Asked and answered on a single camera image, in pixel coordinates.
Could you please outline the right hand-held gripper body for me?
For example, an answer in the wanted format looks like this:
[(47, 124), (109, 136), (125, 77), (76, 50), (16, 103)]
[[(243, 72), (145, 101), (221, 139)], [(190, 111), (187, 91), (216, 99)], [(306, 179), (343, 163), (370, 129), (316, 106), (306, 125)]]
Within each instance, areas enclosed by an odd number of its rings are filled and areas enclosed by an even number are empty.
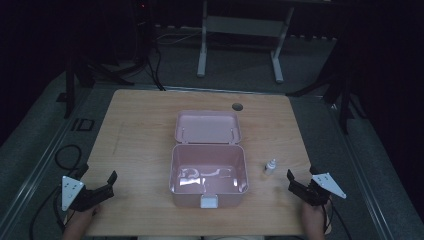
[(314, 166), (311, 166), (309, 171), (312, 178), (307, 186), (296, 180), (294, 182), (289, 181), (288, 190), (311, 206), (326, 205), (331, 194), (342, 199), (347, 198), (347, 194), (329, 173), (321, 173)]

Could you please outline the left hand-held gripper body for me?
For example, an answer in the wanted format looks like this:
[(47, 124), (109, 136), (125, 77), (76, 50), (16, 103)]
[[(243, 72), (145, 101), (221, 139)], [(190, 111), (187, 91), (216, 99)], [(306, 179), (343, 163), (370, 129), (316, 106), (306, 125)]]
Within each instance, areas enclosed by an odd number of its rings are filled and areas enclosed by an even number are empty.
[(89, 166), (84, 164), (72, 177), (62, 177), (61, 209), (85, 211), (114, 196), (113, 186), (108, 184), (95, 190), (88, 190), (81, 181)]

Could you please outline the small white bottle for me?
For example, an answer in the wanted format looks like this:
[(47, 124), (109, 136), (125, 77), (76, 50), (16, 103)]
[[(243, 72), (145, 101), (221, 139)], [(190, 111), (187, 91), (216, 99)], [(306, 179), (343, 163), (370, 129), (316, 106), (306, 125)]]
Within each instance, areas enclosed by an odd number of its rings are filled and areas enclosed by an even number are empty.
[(266, 163), (265, 167), (264, 167), (264, 173), (267, 176), (270, 176), (274, 170), (276, 169), (276, 160), (272, 159), (269, 162)]

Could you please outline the pink plastic storage box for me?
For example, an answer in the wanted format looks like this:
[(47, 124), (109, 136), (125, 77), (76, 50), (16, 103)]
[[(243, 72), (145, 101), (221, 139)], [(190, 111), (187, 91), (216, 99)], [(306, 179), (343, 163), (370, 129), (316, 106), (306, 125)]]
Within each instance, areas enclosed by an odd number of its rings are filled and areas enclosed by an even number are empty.
[(236, 207), (249, 188), (234, 112), (183, 110), (174, 134), (169, 189), (178, 207)]

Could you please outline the person's right hand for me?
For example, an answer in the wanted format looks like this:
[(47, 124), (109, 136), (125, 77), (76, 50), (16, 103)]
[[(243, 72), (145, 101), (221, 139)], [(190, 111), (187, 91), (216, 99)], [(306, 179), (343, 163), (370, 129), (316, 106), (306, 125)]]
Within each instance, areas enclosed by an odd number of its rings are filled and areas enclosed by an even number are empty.
[(302, 203), (301, 221), (305, 233), (324, 233), (324, 211), (321, 207)]

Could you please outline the person's left hand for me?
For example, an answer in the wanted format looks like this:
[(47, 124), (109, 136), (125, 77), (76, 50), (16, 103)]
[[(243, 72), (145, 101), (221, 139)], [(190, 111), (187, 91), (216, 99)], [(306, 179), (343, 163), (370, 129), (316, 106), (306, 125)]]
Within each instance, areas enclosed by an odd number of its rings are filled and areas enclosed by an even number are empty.
[(93, 217), (100, 211), (100, 209), (101, 209), (100, 205), (95, 205), (94, 207), (82, 212), (72, 210), (71, 217), (68, 219), (65, 229), (67, 227), (73, 227), (73, 228), (84, 228), (87, 230), (88, 227), (90, 226), (90, 223)]

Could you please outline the black floor socket plate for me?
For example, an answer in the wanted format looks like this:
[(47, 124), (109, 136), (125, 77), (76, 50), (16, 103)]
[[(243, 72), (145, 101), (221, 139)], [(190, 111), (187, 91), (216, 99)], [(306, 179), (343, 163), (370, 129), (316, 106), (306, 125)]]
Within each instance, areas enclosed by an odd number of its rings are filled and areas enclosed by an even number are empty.
[(77, 118), (74, 120), (72, 131), (91, 131), (94, 128), (95, 121), (92, 119)]

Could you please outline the black stand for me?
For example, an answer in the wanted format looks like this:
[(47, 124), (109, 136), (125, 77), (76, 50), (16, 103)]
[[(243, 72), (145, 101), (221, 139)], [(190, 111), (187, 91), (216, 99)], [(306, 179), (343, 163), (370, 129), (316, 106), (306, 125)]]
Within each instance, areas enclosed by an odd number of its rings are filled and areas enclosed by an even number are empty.
[(138, 39), (134, 40), (133, 65), (120, 70), (109, 70), (104, 64), (109, 61), (117, 65), (113, 39), (109, 34), (81, 34), (72, 36), (66, 44), (65, 92), (58, 99), (66, 103), (64, 118), (68, 119), (76, 107), (75, 79), (82, 87), (91, 88), (95, 84), (93, 72), (119, 85), (132, 86), (122, 75), (140, 69), (147, 62), (150, 47), (145, 47)]
[(339, 126), (344, 134), (348, 133), (347, 120), (350, 116), (349, 102), (354, 80), (359, 77), (361, 54), (346, 38), (339, 38), (329, 57), (312, 84), (287, 93), (290, 97), (300, 97), (324, 85), (328, 88), (323, 95), (327, 104), (340, 100)]

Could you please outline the white metal stand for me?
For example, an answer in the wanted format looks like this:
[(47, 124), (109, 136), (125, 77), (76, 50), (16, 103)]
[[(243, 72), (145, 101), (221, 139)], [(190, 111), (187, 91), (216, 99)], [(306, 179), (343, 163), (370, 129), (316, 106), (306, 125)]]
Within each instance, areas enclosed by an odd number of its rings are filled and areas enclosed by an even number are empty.
[(197, 76), (204, 77), (206, 74), (208, 33), (250, 35), (278, 39), (277, 46), (270, 52), (270, 60), (275, 81), (277, 83), (282, 83), (284, 78), (279, 57), (294, 10), (294, 7), (289, 7), (283, 21), (224, 17), (210, 15), (208, 13), (208, 0), (202, 0), (201, 47), (197, 66)]

